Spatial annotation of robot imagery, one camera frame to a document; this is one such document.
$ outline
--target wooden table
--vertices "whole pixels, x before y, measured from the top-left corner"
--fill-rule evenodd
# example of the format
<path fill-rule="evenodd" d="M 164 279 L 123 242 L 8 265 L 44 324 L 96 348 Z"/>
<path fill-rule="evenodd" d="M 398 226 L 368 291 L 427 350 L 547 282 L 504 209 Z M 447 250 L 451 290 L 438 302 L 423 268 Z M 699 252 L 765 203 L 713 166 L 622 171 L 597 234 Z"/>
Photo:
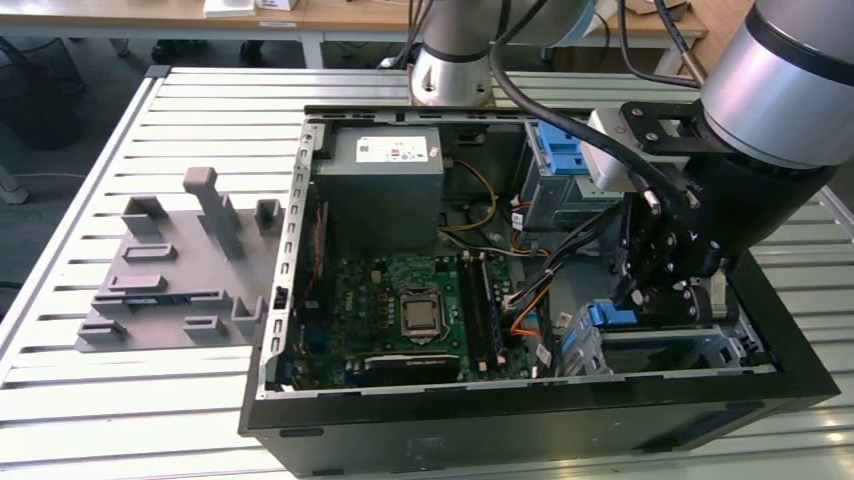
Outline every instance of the wooden table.
<path fill-rule="evenodd" d="M 403 42 L 406 38 L 407 7 L 375 0 L 300 0 L 290 12 L 258 9 L 252 17 L 210 19 L 203 17 L 203 4 L 204 0 L 1 0 L 0 35 L 295 40 L 303 44 L 308 68 L 323 68 L 324 41 Z M 657 72 L 675 73 L 682 61 L 659 19 L 630 14 L 627 24 L 631 47 L 665 49 Z M 611 47 L 617 47 L 614 18 L 609 25 Z M 707 33 L 693 13 L 679 28 L 691 45 Z M 605 30 L 575 45 L 603 46 Z"/>

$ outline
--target motherboard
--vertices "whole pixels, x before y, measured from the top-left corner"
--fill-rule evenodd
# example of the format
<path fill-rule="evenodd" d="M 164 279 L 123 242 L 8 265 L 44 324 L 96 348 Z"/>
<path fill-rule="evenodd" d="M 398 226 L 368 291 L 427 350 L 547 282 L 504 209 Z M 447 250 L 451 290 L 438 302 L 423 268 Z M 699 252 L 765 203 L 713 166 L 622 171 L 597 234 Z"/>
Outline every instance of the motherboard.
<path fill-rule="evenodd" d="M 503 257 L 340 258 L 334 270 L 332 321 L 307 333 L 314 388 L 529 377 L 526 346 L 504 341 Z"/>

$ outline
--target sticker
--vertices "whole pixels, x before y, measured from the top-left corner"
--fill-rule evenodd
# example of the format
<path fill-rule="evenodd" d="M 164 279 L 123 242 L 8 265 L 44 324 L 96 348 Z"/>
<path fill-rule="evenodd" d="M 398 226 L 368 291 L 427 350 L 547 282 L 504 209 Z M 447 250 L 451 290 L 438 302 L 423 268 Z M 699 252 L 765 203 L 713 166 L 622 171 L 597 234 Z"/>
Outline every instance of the sticker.
<path fill-rule="evenodd" d="M 428 160 L 426 137 L 362 137 L 356 142 L 356 163 L 411 163 Z"/>
<path fill-rule="evenodd" d="M 542 343 L 537 346 L 537 358 L 547 367 L 551 366 L 551 352 L 546 350 Z"/>
<path fill-rule="evenodd" d="M 567 328 L 571 321 L 573 315 L 566 312 L 561 312 L 561 315 L 558 315 L 558 320 L 554 322 L 555 328 Z"/>
<path fill-rule="evenodd" d="M 296 24 L 294 22 L 258 22 L 258 26 L 270 28 L 296 28 Z"/>
<path fill-rule="evenodd" d="M 525 225 L 525 215 L 521 213 L 514 213 L 510 215 L 510 223 L 513 223 L 513 229 L 522 231 L 522 227 Z"/>

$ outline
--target desk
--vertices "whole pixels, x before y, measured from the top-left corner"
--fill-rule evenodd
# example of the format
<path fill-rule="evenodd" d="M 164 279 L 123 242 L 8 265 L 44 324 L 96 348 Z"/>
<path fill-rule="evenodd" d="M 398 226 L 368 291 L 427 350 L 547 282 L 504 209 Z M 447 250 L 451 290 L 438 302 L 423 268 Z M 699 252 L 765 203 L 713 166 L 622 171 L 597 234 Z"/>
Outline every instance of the desk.
<path fill-rule="evenodd" d="M 513 78 L 551 107 L 697 98 L 695 91 L 626 75 Z M 495 85 L 494 93 L 498 106 L 508 106 Z M 304 105 L 406 103 L 407 78 L 399 71 L 175 68 L 168 77 L 143 80 L 0 323 L 4 480 L 292 478 L 258 442 L 236 434 L 251 347 L 80 354 L 76 332 L 126 232 L 118 215 L 131 195 L 156 195 L 167 209 L 196 208 L 183 193 L 183 173 L 208 166 L 219 171 L 218 190 L 236 208 L 251 207 L 258 198 L 287 201 Z M 822 193 L 753 249 L 842 395 L 811 410 L 762 420 L 693 452 L 454 469 L 418 478 L 851 478 L 850 226 L 846 212 Z"/>
<path fill-rule="evenodd" d="M 374 0 L 300 0 L 294 11 L 258 9 L 252 17 L 203 18 L 204 0 L 3 0 L 0 35 L 81 38 L 164 38 L 230 40 L 295 40 L 303 44 L 306 66 L 323 68 L 324 41 L 403 42 L 407 7 Z M 633 48 L 665 49 L 661 74 L 677 73 L 682 60 L 655 15 L 630 13 Z M 611 47 L 618 46 L 617 22 Z M 706 27 L 693 13 L 679 22 L 689 45 L 702 38 Z M 577 44 L 605 45 L 605 30 L 594 31 Z"/>

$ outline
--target ram slot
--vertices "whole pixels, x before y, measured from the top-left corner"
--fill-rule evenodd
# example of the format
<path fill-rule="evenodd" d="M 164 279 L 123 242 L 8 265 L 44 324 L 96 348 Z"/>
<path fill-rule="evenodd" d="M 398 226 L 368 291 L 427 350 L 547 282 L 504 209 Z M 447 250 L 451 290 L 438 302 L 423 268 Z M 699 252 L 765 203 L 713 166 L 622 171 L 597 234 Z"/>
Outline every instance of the ram slot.
<path fill-rule="evenodd" d="M 484 372 L 498 367 L 500 325 L 490 290 L 488 275 L 483 259 L 462 256 L 456 262 L 456 275 L 463 306 L 463 323 L 468 343 L 468 360 L 472 370 Z"/>

